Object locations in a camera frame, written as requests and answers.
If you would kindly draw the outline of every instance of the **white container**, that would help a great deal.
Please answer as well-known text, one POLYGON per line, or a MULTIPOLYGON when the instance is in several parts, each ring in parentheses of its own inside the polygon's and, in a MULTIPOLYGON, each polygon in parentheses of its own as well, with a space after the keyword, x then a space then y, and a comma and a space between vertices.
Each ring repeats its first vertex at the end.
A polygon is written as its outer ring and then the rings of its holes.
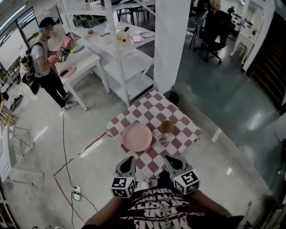
POLYGON ((106 45, 112 41, 110 32, 100 35, 99 38, 101 44, 103 45, 106 45))

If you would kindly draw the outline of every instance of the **power strip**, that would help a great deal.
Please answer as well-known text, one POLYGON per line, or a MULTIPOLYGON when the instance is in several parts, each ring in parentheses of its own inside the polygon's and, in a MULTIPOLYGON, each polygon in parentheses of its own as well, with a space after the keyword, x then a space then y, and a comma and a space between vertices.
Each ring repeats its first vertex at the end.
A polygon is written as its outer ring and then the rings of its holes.
POLYGON ((80 201, 81 199, 81 195, 77 194, 79 193, 80 194, 80 187, 79 186, 75 186, 75 190, 73 192, 73 198, 76 200, 76 201, 80 201))

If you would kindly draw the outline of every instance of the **backpack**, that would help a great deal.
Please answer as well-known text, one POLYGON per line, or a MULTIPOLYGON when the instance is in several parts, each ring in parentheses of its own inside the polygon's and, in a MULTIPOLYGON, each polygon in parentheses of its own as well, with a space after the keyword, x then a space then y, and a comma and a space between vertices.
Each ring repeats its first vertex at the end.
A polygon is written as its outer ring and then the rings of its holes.
MULTIPOLYGON (((41 46, 43 45, 40 42, 36 42, 34 46, 41 46)), ((36 95, 39 91, 40 84, 37 82, 36 77, 35 77, 35 69, 34 69, 34 63, 33 63, 33 57, 31 55, 32 48, 28 49, 26 54, 27 54, 27 60, 28 60, 28 72, 26 74, 26 84, 31 88, 32 92, 34 95, 36 95)))

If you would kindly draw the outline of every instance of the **plate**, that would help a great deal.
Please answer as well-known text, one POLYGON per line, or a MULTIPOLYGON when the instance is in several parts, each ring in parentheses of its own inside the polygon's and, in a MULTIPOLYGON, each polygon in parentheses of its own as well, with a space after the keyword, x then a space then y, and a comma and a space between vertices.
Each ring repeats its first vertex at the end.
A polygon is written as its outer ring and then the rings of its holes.
POLYGON ((69 76, 75 71, 75 69, 76 69, 76 66, 75 66, 74 64, 68 65, 68 66, 66 66, 65 68, 63 68, 63 69, 61 70, 61 72, 59 73, 59 77, 61 77, 61 78, 67 78, 67 77, 69 77, 69 76), (63 76, 61 76, 61 73, 62 73, 63 71, 65 71, 65 70, 67 70, 67 69, 71 69, 71 70, 69 70, 66 74, 64 74, 63 76))
POLYGON ((72 53, 77 53, 77 52, 79 52, 80 50, 82 50, 82 49, 84 48, 84 45, 78 44, 78 45, 72 47, 71 50, 74 49, 75 47, 77 47, 77 49, 76 49, 75 51, 73 51, 72 53))
POLYGON ((152 142, 152 132, 148 126, 140 123, 128 125, 122 133, 124 146, 133 152, 147 149, 152 142))

